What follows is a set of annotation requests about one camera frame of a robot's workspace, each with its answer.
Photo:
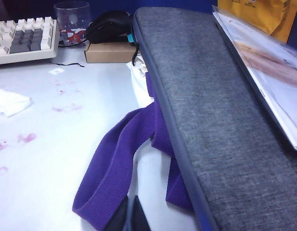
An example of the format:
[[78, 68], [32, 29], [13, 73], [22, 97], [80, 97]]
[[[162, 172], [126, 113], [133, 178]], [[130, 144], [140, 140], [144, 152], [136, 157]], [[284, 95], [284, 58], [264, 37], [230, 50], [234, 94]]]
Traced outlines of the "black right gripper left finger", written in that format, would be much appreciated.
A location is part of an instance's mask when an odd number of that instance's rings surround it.
[[111, 219], [106, 224], [104, 231], [122, 231], [126, 222], [128, 196], [126, 196], [115, 210]]

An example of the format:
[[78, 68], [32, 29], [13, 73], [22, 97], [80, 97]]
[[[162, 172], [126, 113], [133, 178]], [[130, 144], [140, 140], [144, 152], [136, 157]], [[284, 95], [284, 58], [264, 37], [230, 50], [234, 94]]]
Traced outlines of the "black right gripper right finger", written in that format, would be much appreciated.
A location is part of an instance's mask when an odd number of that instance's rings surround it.
[[135, 196], [132, 207], [132, 230], [151, 231], [138, 196]]

